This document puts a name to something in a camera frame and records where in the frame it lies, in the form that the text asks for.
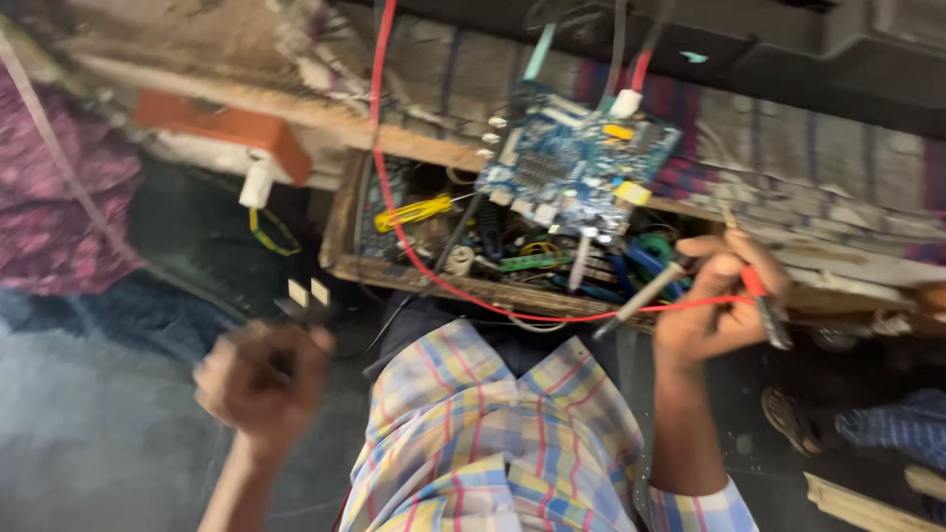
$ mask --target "orange box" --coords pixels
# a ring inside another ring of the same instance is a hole
[[[142,89],[131,116],[141,126],[205,136],[272,154],[296,186],[308,181],[312,161],[285,120],[241,109],[211,111],[193,98]]]

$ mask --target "yellow screwdriver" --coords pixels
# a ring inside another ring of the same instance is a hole
[[[394,230],[394,214],[401,220],[401,223],[420,222],[426,220],[435,214],[447,212],[452,207],[453,202],[469,198],[476,192],[450,198],[449,194],[441,194],[432,200],[417,202],[416,204],[404,205],[396,211],[386,210],[375,216],[375,228],[378,233],[387,233]]]

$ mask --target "blue circuit board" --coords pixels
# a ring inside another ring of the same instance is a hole
[[[594,112],[531,82],[519,85],[514,102],[476,189],[566,232],[622,234],[631,205],[616,201],[615,189],[625,181],[647,186],[682,135],[645,115]]]

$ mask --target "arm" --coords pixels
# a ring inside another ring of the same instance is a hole
[[[331,337],[258,324],[221,337],[195,372],[197,401],[236,429],[199,532],[263,529],[269,494],[289,450],[318,408]],[[289,356],[292,377],[270,365]]]
[[[709,257],[684,300],[741,292],[740,271],[746,264],[757,270],[777,301],[789,285],[778,262],[740,231],[728,231],[723,239],[682,240],[678,248],[693,257]],[[654,339],[654,488],[686,497],[728,490],[705,364],[765,337],[759,313],[748,303],[674,310],[660,316]]]
[[[263,530],[270,487],[281,464],[277,457],[254,457],[250,442],[237,434],[198,532]]]

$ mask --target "sandal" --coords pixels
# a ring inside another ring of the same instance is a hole
[[[770,386],[762,390],[762,411],[775,430],[788,438],[798,452],[805,456],[821,452],[812,434],[811,423],[799,411],[794,399]]]

